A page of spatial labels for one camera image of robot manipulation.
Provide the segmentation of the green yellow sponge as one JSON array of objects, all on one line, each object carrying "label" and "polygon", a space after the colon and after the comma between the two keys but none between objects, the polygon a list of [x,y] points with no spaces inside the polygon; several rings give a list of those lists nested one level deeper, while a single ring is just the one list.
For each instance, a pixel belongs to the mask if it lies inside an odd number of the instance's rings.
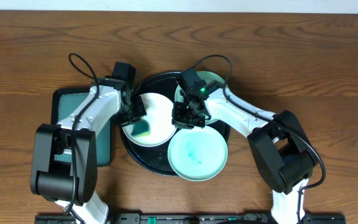
[{"label": "green yellow sponge", "polygon": [[150,124],[147,120],[140,119],[133,124],[131,136],[142,137],[150,134]]}]

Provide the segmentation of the white plate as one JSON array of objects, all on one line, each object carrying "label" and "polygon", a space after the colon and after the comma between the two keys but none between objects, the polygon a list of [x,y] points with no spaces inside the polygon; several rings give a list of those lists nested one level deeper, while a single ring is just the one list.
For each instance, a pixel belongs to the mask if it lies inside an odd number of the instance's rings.
[{"label": "white plate", "polygon": [[131,136],[131,124],[122,128],[125,136],[131,142],[144,147],[155,147],[167,142],[177,130],[172,124],[172,101],[158,93],[144,93],[140,97],[147,112],[141,119],[149,122],[150,134],[142,137]]}]

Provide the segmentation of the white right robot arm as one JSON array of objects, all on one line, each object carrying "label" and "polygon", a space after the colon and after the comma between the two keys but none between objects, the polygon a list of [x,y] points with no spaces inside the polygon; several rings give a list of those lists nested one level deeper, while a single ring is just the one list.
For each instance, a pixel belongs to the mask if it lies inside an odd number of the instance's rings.
[{"label": "white right robot arm", "polygon": [[179,82],[182,102],[174,102],[172,123],[179,128],[203,128],[216,118],[248,140],[255,164],[273,190],[270,212],[276,223],[303,223],[303,193],[321,158],[311,146],[296,116],[259,109],[234,95],[218,81]]}]

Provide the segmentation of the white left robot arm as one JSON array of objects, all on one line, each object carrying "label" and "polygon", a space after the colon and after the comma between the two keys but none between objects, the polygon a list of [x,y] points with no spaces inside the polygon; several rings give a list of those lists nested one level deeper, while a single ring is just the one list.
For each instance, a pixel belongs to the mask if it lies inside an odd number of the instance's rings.
[{"label": "white left robot arm", "polygon": [[77,223],[106,223],[109,207],[95,191],[98,178],[96,138],[106,123],[126,126],[145,109],[132,96],[129,80],[99,78],[88,96],[57,124],[35,132],[30,190],[63,208]]}]

